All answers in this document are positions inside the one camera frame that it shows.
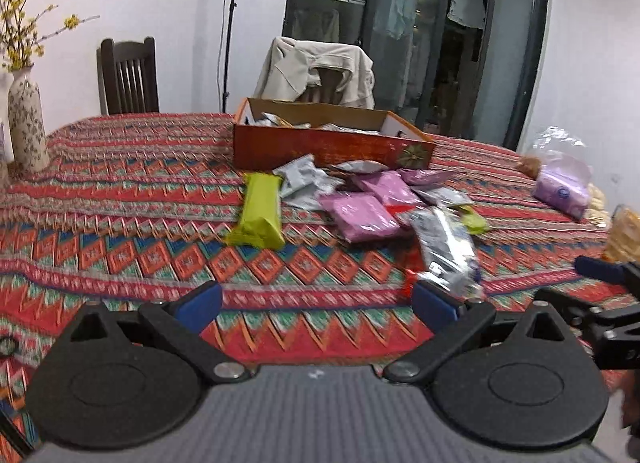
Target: patterned tablecloth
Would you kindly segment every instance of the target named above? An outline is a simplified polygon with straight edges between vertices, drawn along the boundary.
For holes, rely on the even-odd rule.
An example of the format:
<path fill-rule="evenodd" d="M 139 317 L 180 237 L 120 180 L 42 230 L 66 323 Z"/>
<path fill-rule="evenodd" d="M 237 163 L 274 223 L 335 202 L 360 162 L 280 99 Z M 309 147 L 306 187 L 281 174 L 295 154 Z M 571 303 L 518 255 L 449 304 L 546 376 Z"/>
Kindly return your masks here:
<path fill-rule="evenodd" d="M 449 185 L 492 227 L 478 255 L 498 308 L 523 309 L 548 284 L 605 307 L 632 302 L 572 270 L 605 234 L 533 199 L 515 153 L 435 139 L 432 167 L 455 173 Z M 135 309 L 215 277 L 225 309 L 203 336 L 247 363 L 375 363 L 428 338 L 394 251 L 337 247 L 324 214 L 283 208 L 280 252 L 221 242 L 242 208 L 229 116 L 97 117 L 56 131 L 49 148 L 48 169 L 0 195 L 0 334 L 20 341 L 0 398 L 18 411 L 33 368 L 89 299 Z M 15 421 L 34 435 L 28 416 Z M 12 457 L 4 440 L 0 452 Z"/>

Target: purple snack package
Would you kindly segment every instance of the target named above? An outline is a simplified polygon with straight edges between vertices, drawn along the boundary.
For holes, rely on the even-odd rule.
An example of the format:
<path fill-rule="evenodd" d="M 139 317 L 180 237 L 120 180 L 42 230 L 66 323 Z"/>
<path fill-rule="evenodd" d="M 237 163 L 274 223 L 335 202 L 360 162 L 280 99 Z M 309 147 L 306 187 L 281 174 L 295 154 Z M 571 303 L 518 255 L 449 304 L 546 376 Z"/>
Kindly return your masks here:
<path fill-rule="evenodd" d="M 336 192 L 318 198 L 350 243 L 393 237 L 400 225 L 372 194 Z"/>
<path fill-rule="evenodd" d="M 422 185 L 425 190 L 442 186 L 454 173 L 448 170 L 398 169 L 407 185 Z"/>
<path fill-rule="evenodd" d="M 579 221 L 591 201 L 587 188 L 590 172 L 586 165 L 587 171 L 582 170 L 578 174 L 576 166 L 571 166 L 574 169 L 566 167 L 566 162 L 562 161 L 550 162 L 543 167 L 538 175 L 533 197 Z"/>
<path fill-rule="evenodd" d="M 398 171 L 385 170 L 376 174 L 355 176 L 353 182 L 364 192 L 374 194 L 385 206 L 422 206 L 422 200 L 411 192 Z"/>

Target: open box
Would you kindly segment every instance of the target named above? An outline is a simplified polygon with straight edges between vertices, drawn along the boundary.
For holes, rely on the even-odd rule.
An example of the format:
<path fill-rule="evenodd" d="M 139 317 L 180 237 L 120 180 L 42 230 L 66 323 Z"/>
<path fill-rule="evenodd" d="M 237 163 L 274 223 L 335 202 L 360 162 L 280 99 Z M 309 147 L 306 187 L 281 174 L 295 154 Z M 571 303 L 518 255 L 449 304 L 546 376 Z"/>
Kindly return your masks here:
<path fill-rule="evenodd" d="M 335 124 L 380 135 L 252 125 L 262 113 L 294 126 Z M 390 169 L 424 169 L 435 148 L 429 135 L 387 111 L 249 98 L 242 101 L 235 120 L 234 166 L 242 170 L 276 169 L 305 154 L 314 155 L 317 167 L 374 160 Z"/>

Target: screw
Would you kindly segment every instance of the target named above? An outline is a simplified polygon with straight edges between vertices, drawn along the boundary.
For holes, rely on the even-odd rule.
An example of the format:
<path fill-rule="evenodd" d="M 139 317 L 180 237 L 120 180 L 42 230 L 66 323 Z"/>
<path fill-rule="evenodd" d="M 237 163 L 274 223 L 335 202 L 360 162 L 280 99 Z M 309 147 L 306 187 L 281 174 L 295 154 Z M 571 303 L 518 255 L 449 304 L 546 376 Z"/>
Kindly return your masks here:
<path fill-rule="evenodd" d="M 393 376 L 401 379 L 413 378 L 420 372 L 420 367 L 405 360 L 393 362 L 387 369 Z"/>
<path fill-rule="evenodd" d="M 218 378 L 236 380 L 244 375 L 244 366 L 238 362 L 221 362 L 213 368 L 213 373 Z"/>

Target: white ceramic vase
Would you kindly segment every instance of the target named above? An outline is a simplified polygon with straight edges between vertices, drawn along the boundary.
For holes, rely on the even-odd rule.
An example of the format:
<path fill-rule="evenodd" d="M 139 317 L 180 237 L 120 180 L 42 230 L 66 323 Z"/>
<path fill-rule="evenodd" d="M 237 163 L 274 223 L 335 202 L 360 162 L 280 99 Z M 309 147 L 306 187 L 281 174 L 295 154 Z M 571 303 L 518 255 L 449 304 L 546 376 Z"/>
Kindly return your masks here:
<path fill-rule="evenodd" d="M 8 95 L 9 129 L 14 160 L 24 172 L 40 172 L 49 165 L 42 122 L 40 88 L 31 80 L 31 66 L 14 71 Z"/>

